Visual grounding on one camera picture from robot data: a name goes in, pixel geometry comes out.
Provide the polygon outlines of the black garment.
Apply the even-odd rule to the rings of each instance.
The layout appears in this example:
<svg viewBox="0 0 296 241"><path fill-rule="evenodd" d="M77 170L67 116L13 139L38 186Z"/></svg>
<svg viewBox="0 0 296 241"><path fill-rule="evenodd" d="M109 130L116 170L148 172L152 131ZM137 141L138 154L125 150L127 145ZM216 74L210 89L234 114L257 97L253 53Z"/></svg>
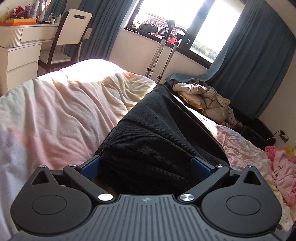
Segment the black garment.
<svg viewBox="0 0 296 241"><path fill-rule="evenodd" d="M104 140L98 180L117 194L180 195L199 182L191 171L193 157L229 165L202 122L158 85Z"/></svg>

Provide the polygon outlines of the pink garment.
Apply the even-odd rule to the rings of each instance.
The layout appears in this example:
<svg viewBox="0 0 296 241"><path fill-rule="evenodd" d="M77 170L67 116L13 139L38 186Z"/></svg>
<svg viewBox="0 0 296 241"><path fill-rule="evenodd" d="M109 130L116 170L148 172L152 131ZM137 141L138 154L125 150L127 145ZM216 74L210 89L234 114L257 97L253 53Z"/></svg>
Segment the pink garment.
<svg viewBox="0 0 296 241"><path fill-rule="evenodd" d="M275 146L267 146L265 153L271 161L273 181L279 192L289 206L295 205L295 156Z"/></svg>

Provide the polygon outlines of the yellow item by headboard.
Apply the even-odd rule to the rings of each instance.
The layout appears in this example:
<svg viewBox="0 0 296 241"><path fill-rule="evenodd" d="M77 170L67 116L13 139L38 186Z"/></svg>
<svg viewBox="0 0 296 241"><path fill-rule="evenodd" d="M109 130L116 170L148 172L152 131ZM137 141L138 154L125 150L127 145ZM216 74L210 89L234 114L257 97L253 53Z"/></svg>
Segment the yellow item by headboard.
<svg viewBox="0 0 296 241"><path fill-rule="evenodd" d="M286 151L286 153L287 153L287 155L288 155L289 157L294 157L294 156L295 156L295 153L294 153L294 151L292 150L292 148L291 148L290 145L285 146L285 147L283 148L283 150Z"/></svg>

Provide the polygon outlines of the black sofa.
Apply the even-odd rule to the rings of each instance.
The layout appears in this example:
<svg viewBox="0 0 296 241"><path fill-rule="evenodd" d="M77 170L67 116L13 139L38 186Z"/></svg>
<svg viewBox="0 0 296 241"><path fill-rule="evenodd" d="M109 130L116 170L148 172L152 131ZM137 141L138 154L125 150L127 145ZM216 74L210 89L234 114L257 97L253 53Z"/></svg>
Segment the black sofa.
<svg viewBox="0 0 296 241"><path fill-rule="evenodd" d="M199 113L203 114L200 109L197 109L197 108L191 106L190 104L185 102L184 99L182 99L182 97L180 97L176 92L174 92L174 90L172 89L173 84L170 85L169 83L166 82L165 87L167 87L171 91L172 94L179 97L185 103L185 105L187 105L188 107L191 107L194 110L198 111ZM243 114L238 109L233 108L233 107L231 107L231 108L233 109L234 116L237 121L236 126L231 127L227 123L218 123L216 121L215 122L217 124L227 126L231 129L235 130L236 132L240 133L245 139L247 139L252 144L254 144L256 147L258 147L262 150L264 150L267 146L273 146L275 144L274 134L272 134L272 132L267 128L267 126L262 121L260 121L257 118L249 118L248 116Z"/></svg>

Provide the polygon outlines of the white patterned blanket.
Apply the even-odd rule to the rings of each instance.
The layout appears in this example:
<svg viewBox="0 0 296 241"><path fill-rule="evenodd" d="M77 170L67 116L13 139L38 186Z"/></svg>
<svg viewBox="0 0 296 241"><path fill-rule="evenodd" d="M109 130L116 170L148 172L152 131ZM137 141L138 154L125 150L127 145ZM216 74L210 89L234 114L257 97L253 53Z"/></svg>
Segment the white patterned blanket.
<svg viewBox="0 0 296 241"><path fill-rule="evenodd" d="M220 94L216 94L216 99L219 102L219 104L226 108L226 119L225 121L231 126L234 127L237 124L236 118L234 116L233 109L230 107L230 100L221 96Z"/></svg>

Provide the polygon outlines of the beige puffer jacket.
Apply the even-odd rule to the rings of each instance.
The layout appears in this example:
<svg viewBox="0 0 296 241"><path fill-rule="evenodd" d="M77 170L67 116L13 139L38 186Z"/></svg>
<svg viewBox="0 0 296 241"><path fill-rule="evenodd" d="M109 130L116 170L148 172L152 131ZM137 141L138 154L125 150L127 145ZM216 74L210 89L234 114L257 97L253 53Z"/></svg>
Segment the beige puffer jacket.
<svg viewBox="0 0 296 241"><path fill-rule="evenodd" d="M216 99L218 93L213 87L206 83L199 83L197 80L189 83L173 81L172 89L185 102L200 109L202 113L218 123L227 123L226 108L222 107Z"/></svg>

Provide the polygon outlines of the right blue curtain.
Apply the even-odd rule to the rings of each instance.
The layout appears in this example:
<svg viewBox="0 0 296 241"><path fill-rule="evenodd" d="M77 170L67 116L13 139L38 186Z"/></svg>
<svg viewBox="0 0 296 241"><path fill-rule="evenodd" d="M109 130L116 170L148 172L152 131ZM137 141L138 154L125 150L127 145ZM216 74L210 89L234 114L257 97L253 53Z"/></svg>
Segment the right blue curtain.
<svg viewBox="0 0 296 241"><path fill-rule="evenodd" d="M259 117L280 87L295 53L295 36L266 1L248 1L205 74L166 78L206 82L249 118Z"/></svg>

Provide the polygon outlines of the blue curtain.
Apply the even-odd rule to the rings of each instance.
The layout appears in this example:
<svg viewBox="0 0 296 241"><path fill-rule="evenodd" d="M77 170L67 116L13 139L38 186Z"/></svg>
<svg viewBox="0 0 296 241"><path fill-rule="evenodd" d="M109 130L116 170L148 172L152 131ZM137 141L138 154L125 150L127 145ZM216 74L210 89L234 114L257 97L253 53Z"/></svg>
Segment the blue curtain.
<svg viewBox="0 0 296 241"><path fill-rule="evenodd" d="M166 78L206 82L249 118L259 117L280 87L295 53L295 36L266 1L248 1L205 74Z"/></svg>
<svg viewBox="0 0 296 241"><path fill-rule="evenodd" d="M81 45L80 60L109 59L120 27L134 6L129 0L50 1L45 19L66 11L66 5L92 14L90 38Z"/></svg>

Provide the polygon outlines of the white dresser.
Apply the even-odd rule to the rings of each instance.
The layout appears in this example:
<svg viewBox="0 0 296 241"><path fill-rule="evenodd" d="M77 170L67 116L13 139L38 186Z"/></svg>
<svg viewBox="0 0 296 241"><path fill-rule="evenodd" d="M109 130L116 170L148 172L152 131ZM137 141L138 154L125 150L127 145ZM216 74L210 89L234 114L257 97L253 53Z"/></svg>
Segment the white dresser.
<svg viewBox="0 0 296 241"><path fill-rule="evenodd" d="M37 77L43 42L54 39L57 25L1 26L1 95Z"/></svg>

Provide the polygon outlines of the white wooden chair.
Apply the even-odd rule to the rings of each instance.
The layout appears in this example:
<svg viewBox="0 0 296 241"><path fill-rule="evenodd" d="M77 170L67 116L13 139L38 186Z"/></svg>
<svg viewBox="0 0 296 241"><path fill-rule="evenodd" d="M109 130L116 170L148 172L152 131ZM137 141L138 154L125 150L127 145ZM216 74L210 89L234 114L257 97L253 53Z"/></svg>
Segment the white wooden chair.
<svg viewBox="0 0 296 241"><path fill-rule="evenodd" d="M79 47L90 25L91 19L91 13L77 9L70 9L63 14L51 49L40 52L38 65L43 68L46 73L52 72L56 68L68 67L77 62ZM73 54L68 56L61 51L57 51L56 47L60 45L73 45Z"/></svg>

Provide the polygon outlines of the black framed window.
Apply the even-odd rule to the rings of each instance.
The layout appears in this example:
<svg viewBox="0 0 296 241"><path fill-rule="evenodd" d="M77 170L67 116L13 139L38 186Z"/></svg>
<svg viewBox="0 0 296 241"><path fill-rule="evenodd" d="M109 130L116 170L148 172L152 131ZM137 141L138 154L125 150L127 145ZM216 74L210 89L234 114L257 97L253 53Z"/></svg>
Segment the black framed window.
<svg viewBox="0 0 296 241"><path fill-rule="evenodd" d="M158 32L174 20L186 30L187 41L177 51L205 68L217 58L235 27L246 1L137 1L127 28L159 41Z"/></svg>

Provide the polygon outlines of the left blue curtain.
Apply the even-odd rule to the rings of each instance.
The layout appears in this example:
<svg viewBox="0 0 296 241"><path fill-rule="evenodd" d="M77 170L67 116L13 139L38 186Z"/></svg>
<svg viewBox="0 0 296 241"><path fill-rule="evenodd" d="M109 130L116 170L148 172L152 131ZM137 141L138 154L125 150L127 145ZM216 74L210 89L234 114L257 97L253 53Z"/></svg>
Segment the left blue curtain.
<svg viewBox="0 0 296 241"><path fill-rule="evenodd" d="M80 60L109 59L120 27L134 6L129 0L50 1L45 19L66 11L66 5L92 14L90 38L81 45Z"/></svg>

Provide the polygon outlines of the wall power outlet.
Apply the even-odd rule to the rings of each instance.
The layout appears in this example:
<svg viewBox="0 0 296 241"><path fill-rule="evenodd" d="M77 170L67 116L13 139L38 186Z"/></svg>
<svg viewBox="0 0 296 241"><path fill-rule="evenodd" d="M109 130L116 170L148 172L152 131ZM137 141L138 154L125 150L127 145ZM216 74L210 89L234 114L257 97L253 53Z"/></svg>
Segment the wall power outlet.
<svg viewBox="0 0 296 241"><path fill-rule="evenodd" d="M288 140L289 140L288 135L287 135L283 130L280 131L280 135L279 135L279 137L282 139L282 141L283 141L284 143L287 143Z"/></svg>

